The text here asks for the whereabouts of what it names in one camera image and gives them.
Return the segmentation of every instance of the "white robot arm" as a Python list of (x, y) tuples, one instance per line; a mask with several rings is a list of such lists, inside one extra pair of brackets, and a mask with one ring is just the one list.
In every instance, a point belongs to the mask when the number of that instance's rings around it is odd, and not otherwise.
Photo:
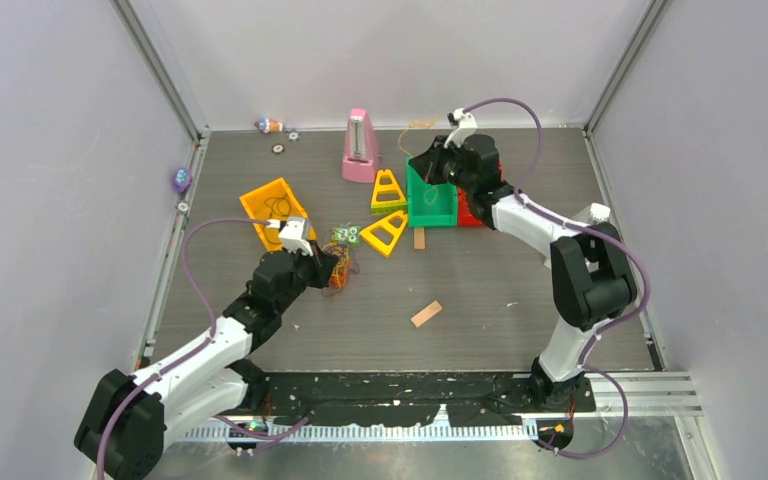
[[(258, 407), (266, 375), (246, 357), (281, 326), (281, 315), (308, 287), (328, 286), (337, 257), (308, 241), (309, 221), (270, 221), (284, 248), (264, 254), (246, 290), (205, 332), (175, 353), (126, 375), (102, 377), (75, 435), (75, 447), (116, 480), (144, 478), (163, 451), (214, 415)], [(132, 398), (125, 404), (126, 397)], [(109, 437), (105, 427), (124, 405)]]
[(517, 195), (502, 180), (499, 151), (492, 137), (475, 134), (470, 113), (449, 115), (454, 131), (438, 135), (431, 147), (410, 160), (429, 184), (449, 183), (466, 193), (470, 212), (484, 225), (522, 240), (552, 268), (553, 297), (561, 314), (546, 349), (534, 359), (528, 389), (537, 406), (564, 405), (583, 376), (584, 361), (598, 328), (637, 297), (626, 256), (584, 228), (619, 239), (607, 220), (610, 210), (591, 205), (576, 221)]

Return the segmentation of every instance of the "yellow basket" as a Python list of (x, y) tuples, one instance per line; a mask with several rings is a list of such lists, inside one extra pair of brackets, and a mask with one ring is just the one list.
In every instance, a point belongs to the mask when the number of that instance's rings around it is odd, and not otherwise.
[[(284, 177), (276, 178), (262, 187), (258, 187), (240, 197), (240, 203), (251, 218), (258, 220), (286, 220), (287, 217), (310, 218), (307, 212), (296, 200), (293, 190)], [(263, 242), (263, 246), (269, 252), (281, 250), (281, 240), (278, 239), (278, 230), (266, 228), (263, 225), (254, 225), (257, 236)], [(310, 229), (308, 240), (316, 240), (316, 232)]]

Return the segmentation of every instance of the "wooden block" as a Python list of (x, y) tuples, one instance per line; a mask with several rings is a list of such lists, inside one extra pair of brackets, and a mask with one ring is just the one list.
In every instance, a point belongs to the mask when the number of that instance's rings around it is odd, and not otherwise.
[(422, 227), (413, 229), (413, 248), (425, 250), (425, 229)]
[(419, 313), (414, 315), (413, 318), (411, 318), (411, 322), (416, 325), (416, 328), (419, 328), (423, 323), (431, 320), (431, 317), (440, 313), (441, 310), (443, 310), (443, 306), (440, 305), (440, 302), (435, 300), (431, 305), (423, 308)]

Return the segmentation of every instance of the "table surface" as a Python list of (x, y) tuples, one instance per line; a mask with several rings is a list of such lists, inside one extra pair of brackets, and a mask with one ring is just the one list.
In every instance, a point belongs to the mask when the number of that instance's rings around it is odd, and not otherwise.
[[(379, 131), (382, 168), (405, 187), (399, 131)], [(515, 179), (533, 157), (528, 129), (486, 130), (496, 139), (505, 177)], [(435, 132), (409, 131), (403, 146), (418, 154)], [(344, 132), (217, 132), (210, 138), (188, 228), (217, 217), (242, 217), (240, 195), (284, 177), (320, 236), (341, 224), (365, 227), (372, 185), (340, 175)], [(601, 201), (579, 130), (549, 129), (541, 164), (525, 185), (535, 201), (566, 216)], [(286, 148), (271, 152), (275, 143)], [(519, 240), (487, 228), (426, 229), (426, 250), (405, 231), (390, 258), (362, 243), (361, 273), (334, 298), (308, 290), (284, 314), (283, 327), (251, 356), (267, 371), (528, 370), (558, 319), (550, 271)], [(252, 226), (213, 225), (189, 246), (192, 272), (217, 311), (245, 288), (265, 249)], [(411, 317), (433, 301), (443, 310), (415, 328)], [(155, 348), (155, 359), (203, 331), (208, 316), (178, 262)], [(611, 331), (591, 363), (608, 370), (652, 368), (638, 321)]]

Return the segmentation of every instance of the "yellow triangle frame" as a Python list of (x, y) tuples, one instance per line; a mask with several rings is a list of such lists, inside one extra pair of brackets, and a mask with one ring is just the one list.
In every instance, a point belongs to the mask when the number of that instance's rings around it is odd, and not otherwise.
[[(390, 183), (382, 184), (382, 180), (387, 179)], [(392, 200), (380, 200), (384, 195), (396, 195)], [(396, 210), (408, 208), (408, 200), (396, 182), (396, 176), (389, 168), (378, 170), (375, 174), (375, 187), (372, 189), (372, 201), (369, 204), (373, 215), (386, 215)]]
[[(403, 210), (396, 210), (395, 212), (387, 215), (386, 217), (378, 220), (372, 225), (364, 228), (360, 231), (360, 237), (374, 248), (375, 251), (389, 258), (393, 253), (393, 249), (396, 248), (396, 244), (399, 243), (402, 233), (408, 226), (408, 214)], [(393, 239), (389, 243), (384, 243), (375, 235), (378, 230), (384, 230), (393, 236)]]

